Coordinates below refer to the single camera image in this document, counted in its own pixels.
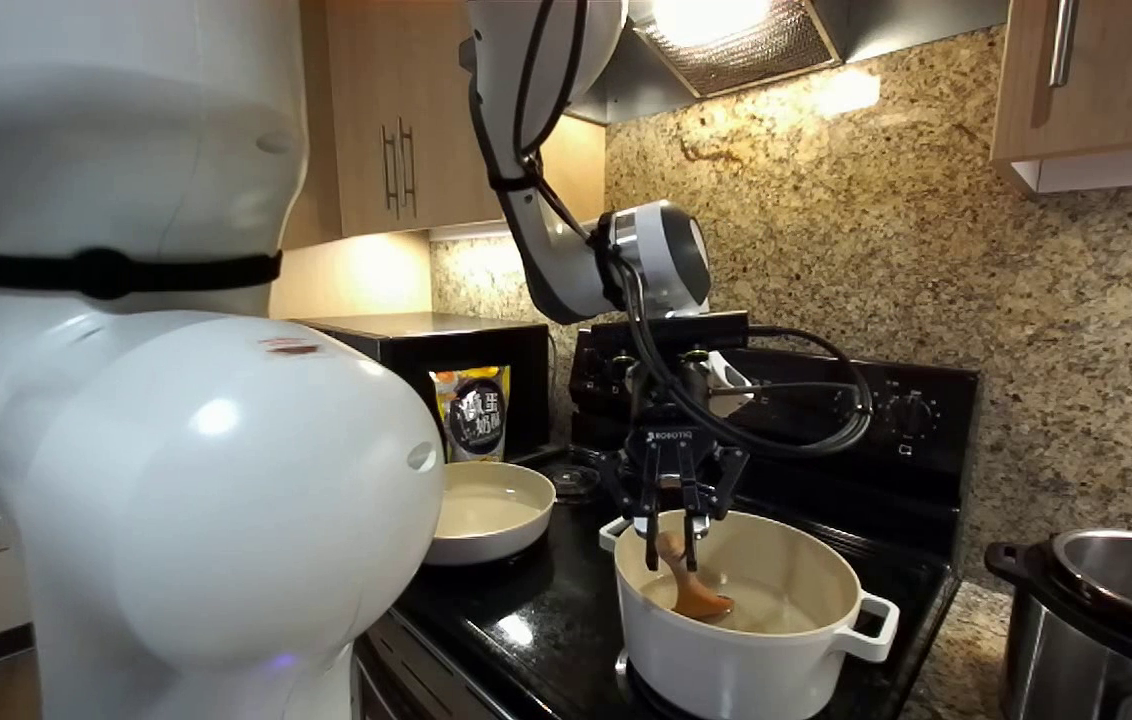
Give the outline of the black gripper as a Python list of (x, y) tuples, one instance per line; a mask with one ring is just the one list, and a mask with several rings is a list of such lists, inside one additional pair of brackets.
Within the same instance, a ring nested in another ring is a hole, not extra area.
[(658, 511), (685, 511), (685, 558), (694, 573), (698, 539), (746, 469), (746, 449), (722, 417), (706, 412), (713, 365), (744, 335), (731, 315), (596, 323), (588, 332), (591, 427), (620, 435), (602, 481), (620, 492), (646, 573), (658, 569)]

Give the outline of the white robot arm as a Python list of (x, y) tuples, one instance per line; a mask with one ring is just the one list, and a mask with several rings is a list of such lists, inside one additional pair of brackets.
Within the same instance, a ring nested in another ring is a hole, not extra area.
[(299, 0), (0, 0), (0, 511), (39, 720), (360, 720), (414, 577), (421, 390), (267, 306)]

